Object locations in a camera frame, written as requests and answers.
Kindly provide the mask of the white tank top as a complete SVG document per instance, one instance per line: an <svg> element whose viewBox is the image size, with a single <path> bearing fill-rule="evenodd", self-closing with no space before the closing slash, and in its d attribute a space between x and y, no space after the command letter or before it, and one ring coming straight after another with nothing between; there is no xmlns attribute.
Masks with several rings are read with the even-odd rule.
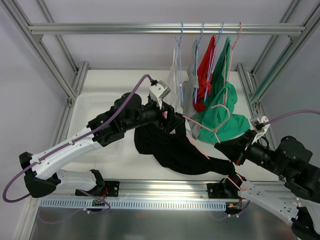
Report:
<svg viewBox="0 0 320 240"><path fill-rule="evenodd" d="M179 81L178 74L178 43L175 42L172 57L172 66L170 67L169 73L169 85L170 85L170 104L174 107L175 111L179 114L183 113L183 108L181 106L181 87L182 84Z"/></svg>

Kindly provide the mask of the pink wire hanger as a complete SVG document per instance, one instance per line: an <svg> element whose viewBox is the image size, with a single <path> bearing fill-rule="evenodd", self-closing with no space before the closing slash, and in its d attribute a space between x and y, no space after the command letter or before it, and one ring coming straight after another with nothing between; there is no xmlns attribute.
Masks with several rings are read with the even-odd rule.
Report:
<svg viewBox="0 0 320 240"><path fill-rule="evenodd" d="M204 129L206 129L206 130L208 130L208 131L210 131L210 132L214 132L214 135L215 135L215 138L216 138L217 142L218 142L218 143L221 143L220 139L218 138L217 132L218 132L218 130L230 119L231 114L230 114L229 109L228 109L225 105L223 105L223 104L216 104L216 105L212 106L211 109L216 109L216 108L218 108L218 107L222 107L222 108L224 108L224 109L226 110L226 112L227 112L227 118L226 118L220 125L218 125L216 128L213 128L213 129L208 128L208 127L202 125L201 123L199 123L199 122L197 122L197 121L195 121L195 120L193 120L193 119L191 119L190 117L187 117L187 116L185 116L185 115L182 115L182 117L183 117L185 120L189 120L189 121L195 123L196 125L199 125L200 127L204 128ZM246 191L247 188L248 188L246 182L242 179L242 177L241 177L238 173L236 173L235 175L239 178L239 180L240 180L240 182L241 182L240 185L237 185L237 184L231 179L231 176L230 176L230 175L227 176L227 179L229 180L229 182L230 182L232 185L234 185L234 187L235 187L238 191L240 191L240 192Z"/></svg>

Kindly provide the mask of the black tank top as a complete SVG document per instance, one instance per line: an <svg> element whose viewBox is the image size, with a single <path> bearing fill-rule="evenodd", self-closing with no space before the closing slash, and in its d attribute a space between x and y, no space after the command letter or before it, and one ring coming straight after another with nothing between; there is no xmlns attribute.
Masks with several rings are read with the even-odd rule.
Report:
<svg viewBox="0 0 320 240"><path fill-rule="evenodd" d="M166 133L154 123L135 128L134 144L138 153L152 155L162 167L184 175L235 173L231 162L201 153L187 138L186 119L180 114L178 118L181 123L174 134Z"/></svg>

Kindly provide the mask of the blue wire hanger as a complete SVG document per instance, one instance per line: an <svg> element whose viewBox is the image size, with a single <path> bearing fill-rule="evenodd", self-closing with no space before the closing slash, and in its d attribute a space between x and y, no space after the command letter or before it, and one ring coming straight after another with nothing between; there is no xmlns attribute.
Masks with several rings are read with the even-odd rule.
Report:
<svg viewBox="0 0 320 240"><path fill-rule="evenodd" d="M176 55L178 57L178 83L179 83L179 93L180 93L180 102L184 101L184 92L183 92L183 83L182 83L182 53L181 53L181 44L182 38L184 34L184 23L181 22L181 29L180 29L180 37L175 38L175 45L176 45Z"/></svg>

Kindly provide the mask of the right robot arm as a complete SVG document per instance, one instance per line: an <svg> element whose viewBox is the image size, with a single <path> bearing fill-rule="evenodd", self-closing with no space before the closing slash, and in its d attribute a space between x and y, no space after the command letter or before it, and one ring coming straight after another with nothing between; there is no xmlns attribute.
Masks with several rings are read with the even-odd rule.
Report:
<svg viewBox="0 0 320 240"><path fill-rule="evenodd" d="M276 175L297 199L299 205L271 195L240 175L230 173L219 184L216 196L246 199L272 213L301 240L320 238L320 169L310 164L313 153L293 136L285 136L275 150L265 136L261 144L254 138L256 131L248 130L231 140L216 143L215 149L236 166L250 161Z"/></svg>

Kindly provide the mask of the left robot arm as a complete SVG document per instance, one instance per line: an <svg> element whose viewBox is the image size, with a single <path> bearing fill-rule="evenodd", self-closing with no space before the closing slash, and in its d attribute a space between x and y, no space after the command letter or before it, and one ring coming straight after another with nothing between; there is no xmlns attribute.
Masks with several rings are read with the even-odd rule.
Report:
<svg viewBox="0 0 320 240"><path fill-rule="evenodd" d="M100 197L106 184L98 170L78 172L63 167L123 139L129 130L152 125L168 134L184 123L185 119L171 105L164 102L158 106L151 98L142 104L138 94L127 92L69 139L43 153L22 153L19 161L27 169L23 177L25 186L33 198L48 196L56 190L75 190L77 196Z"/></svg>

